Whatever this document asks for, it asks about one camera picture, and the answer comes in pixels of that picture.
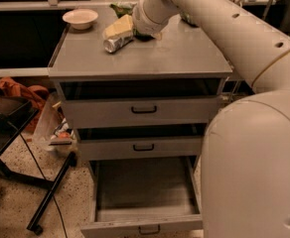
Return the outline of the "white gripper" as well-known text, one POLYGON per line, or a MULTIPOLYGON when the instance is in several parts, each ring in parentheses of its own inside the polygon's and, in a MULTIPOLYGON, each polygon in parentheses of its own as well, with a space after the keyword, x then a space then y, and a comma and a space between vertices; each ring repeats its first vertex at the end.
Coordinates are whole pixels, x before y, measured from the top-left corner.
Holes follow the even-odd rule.
POLYGON ((130 37, 133 35, 133 24, 141 35, 157 34, 168 24, 168 19, 163 14, 165 9, 161 0, 139 0, 133 9, 132 17, 120 17, 104 29, 102 36, 105 40, 130 37))

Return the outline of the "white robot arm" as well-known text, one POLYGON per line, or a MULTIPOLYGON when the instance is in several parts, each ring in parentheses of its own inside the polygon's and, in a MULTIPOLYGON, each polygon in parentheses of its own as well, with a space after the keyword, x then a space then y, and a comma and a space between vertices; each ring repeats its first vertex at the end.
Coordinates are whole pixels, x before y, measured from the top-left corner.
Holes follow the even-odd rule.
POLYGON ((209 125, 201 155, 205 238, 290 238, 290 37, 229 0, 140 0, 135 29, 188 13, 252 88, 209 125))

